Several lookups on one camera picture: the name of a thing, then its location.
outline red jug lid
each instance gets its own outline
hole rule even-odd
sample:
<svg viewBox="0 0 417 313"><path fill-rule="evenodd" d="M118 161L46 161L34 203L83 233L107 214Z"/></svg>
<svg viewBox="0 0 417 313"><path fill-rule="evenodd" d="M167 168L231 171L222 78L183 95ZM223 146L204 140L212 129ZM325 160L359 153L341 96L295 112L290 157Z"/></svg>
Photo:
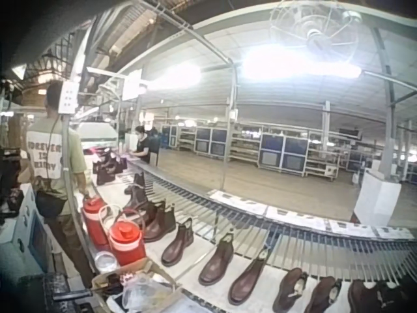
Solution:
<svg viewBox="0 0 417 313"><path fill-rule="evenodd" d="M137 225L125 220L119 220L110 227L111 238L118 243L133 243L141 236L141 230Z"/></svg>
<svg viewBox="0 0 417 313"><path fill-rule="evenodd" d="M85 212L90 214L98 213L98 211L105 206L106 203L104 200L98 196L95 196L91 199L88 199L84 202Z"/></svg>

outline khaki pants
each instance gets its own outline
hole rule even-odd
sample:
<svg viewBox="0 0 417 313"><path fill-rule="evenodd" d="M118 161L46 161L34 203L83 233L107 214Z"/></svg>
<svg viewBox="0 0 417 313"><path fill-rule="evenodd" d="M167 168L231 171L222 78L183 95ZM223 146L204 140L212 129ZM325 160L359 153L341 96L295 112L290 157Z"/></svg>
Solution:
<svg viewBox="0 0 417 313"><path fill-rule="evenodd" d="M45 218L45 224L50 227L53 236L72 263L74 263L74 267L81 276L83 285L86 288L90 288L94 275L79 241L72 215Z"/></svg>

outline woman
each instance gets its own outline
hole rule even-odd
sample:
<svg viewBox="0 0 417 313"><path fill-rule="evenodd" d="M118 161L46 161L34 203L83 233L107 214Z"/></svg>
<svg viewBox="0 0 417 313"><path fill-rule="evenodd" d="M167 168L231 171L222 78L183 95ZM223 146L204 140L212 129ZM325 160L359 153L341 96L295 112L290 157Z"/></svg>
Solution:
<svg viewBox="0 0 417 313"><path fill-rule="evenodd" d="M135 128L136 134L139 137L136 145L136 151L132 153L135 157L139 157L142 161L149 164L151 161L151 154L149 153L149 138L145 132L145 127L138 126Z"/></svg>

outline conveyor belt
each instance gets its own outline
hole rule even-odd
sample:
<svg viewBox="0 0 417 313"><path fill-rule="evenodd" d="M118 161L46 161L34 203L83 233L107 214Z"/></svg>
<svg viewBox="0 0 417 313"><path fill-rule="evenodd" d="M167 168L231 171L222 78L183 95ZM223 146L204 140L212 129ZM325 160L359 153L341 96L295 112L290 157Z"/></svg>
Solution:
<svg viewBox="0 0 417 313"><path fill-rule="evenodd" d="M344 281L385 280L397 284L409 274L417 281L415 240L364 239L277 223L186 190L140 164L130 162L130 166L134 171L144 171L151 201L173 203L177 222L193 217L196 235L214 242L233 228L235 254L244 258L254 259L267 246L271 250L269 266L284 270L301 267L317 279L332 275ZM126 185L132 180L133 174L122 176Z"/></svg>

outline plastic bag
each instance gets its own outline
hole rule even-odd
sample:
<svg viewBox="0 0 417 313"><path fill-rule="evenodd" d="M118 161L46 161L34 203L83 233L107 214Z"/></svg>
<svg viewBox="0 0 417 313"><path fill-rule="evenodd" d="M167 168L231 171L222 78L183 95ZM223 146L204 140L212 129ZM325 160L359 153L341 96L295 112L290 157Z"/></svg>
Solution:
<svg viewBox="0 0 417 313"><path fill-rule="evenodd" d="M124 286L122 305L133 312L150 310L170 293L170 288L155 282L144 273L139 273Z"/></svg>

